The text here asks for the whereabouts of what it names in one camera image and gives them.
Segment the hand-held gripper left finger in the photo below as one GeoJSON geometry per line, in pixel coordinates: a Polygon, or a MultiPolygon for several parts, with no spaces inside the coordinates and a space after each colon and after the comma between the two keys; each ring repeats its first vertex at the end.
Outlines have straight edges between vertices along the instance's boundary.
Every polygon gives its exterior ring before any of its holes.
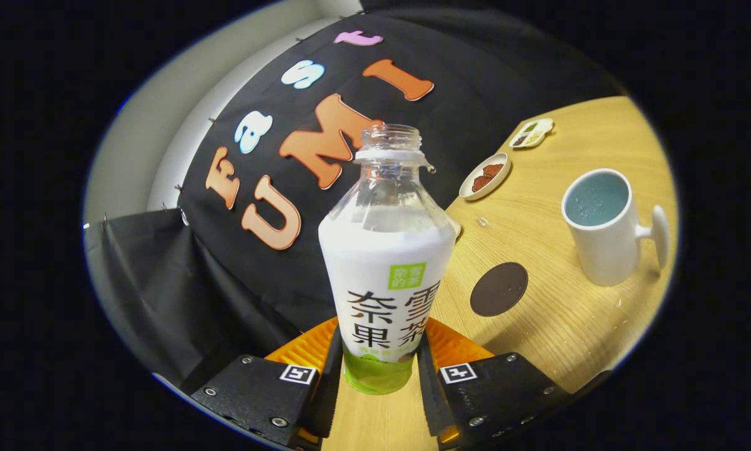
{"type": "Polygon", "coordinates": [[[324,321],[264,358],[235,358],[191,393],[210,416],[272,448],[321,448],[337,405],[343,340],[324,321]]]}

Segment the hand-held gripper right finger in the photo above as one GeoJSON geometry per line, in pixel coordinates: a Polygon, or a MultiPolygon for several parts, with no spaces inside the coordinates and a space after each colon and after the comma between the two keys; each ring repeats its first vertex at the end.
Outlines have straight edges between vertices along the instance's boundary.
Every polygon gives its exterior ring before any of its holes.
{"type": "Polygon", "coordinates": [[[439,448],[489,448],[567,405],[570,394],[518,352],[495,355],[436,319],[418,353],[428,431],[439,448]]]}

